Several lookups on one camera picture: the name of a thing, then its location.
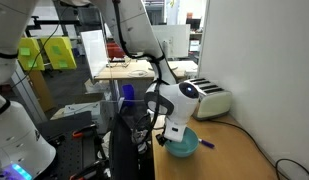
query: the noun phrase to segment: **blue bowl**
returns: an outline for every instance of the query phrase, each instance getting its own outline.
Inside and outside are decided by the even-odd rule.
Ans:
[[[165,148],[176,157],[187,157],[198,147],[198,138],[193,130],[186,127],[182,142],[166,141]]]

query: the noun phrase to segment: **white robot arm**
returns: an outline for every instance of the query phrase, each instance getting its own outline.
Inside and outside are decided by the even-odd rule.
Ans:
[[[155,71],[145,102],[155,112],[154,120],[158,114],[167,115],[164,136],[181,141],[198,101],[198,92],[190,84],[178,84],[152,32],[143,3],[140,0],[63,1],[77,6],[93,3],[125,53],[129,56],[133,56],[132,52],[143,53],[141,57],[133,57],[146,58]],[[15,71],[18,44],[36,3],[37,0],[26,3],[0,0],[0,85]],[[20,180],[35,178],[49,166],[55,154],[24,107],[0,96],[0,176],[13,174]]]

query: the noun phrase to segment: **white toaster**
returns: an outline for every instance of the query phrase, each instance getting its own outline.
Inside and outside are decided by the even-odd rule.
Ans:
[[[227,114],[231,107],[232,93],[205,78],[189,79],[185,82],[196,87],[200,97],[193,113],[196,120],[208,120]]]

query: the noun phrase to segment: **wooden countertop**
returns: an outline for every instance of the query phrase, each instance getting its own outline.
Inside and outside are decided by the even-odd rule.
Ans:
[[[156,127],[164,124],[161,116]],[[237,124],[226,116],[219,121]],[[210,149],[199,144],[187,158],[172,156],[153,139],[155,179],[157,180],[276,180],[275,170],[242,131],[223,124],[199,122],[191,118],[188,127],[201,139],[215,145]],[[155,137],[161,131],[153,131]]]
[[[154,72],[149,70],[151,67],[150,63],[145,60],[139,60],[138,62],[131,62],[126,68],[122,67],[120,63],[111,63],[111,66],[115,66],[112,68],[104,68],[102,72],[99,73],[95,80],[111,80],[111,79],[153,79]],[[185,77],[185,70],[196,70],[197,64],[193,61],[169,61],[168,64],[173,69],[173,67],[177,67],[177,69],[173,70],[175,75],[178,78]],[[128,74],[135,70],[144,70],[148,74],[144,77],[130,77]]]

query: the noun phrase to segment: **lab equipment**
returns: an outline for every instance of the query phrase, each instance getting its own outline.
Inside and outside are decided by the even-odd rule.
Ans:
[[[228,113],[232,102],[232,93],[217,86],[205,78],[189,79],[199,92],[199,103],[193,113],[196,120],[203,121]]]
[[[76,6],[90,3],[88,0],[63,1]],[[141,144],[146,141],[158,114],[166,115],[166,130],[163,137],[182,141],[186,123],[198,101],[198,91],[190,83],[177,82],[153,34],[142,1],[91,0],[91,2],[100,9],[115,41],[125,54],[136,59],[147,59],[155,72],[154,81],[145,98],[148,108],[154,111],[153,122],[146,136],[140,139],[140,142],[134,143]],[[0,85],[15,71],[18,44],[36,3],[36,0],[31,3],[0,0]],[[53,56],[70,57],[68,54],[63,57],[63,53],[69,53],[70,49],[66,45],[61,45],[62,43],[60,41],[60,44],[50,44],[46,46],[49,47],[46,50],[52,51]],[[137,54],[141,52],[142,55],[135,57],[131,55],[132,52]],[[56,64],[58,66],[55,69],[76,67],[75,64],[59,58]],[[51,164],[55,155],[55,148],[40,135],[24,107],[0,95],[0,172],[8,171],[11,164],[17,164],[31,176],[29,179],[35,178]]]

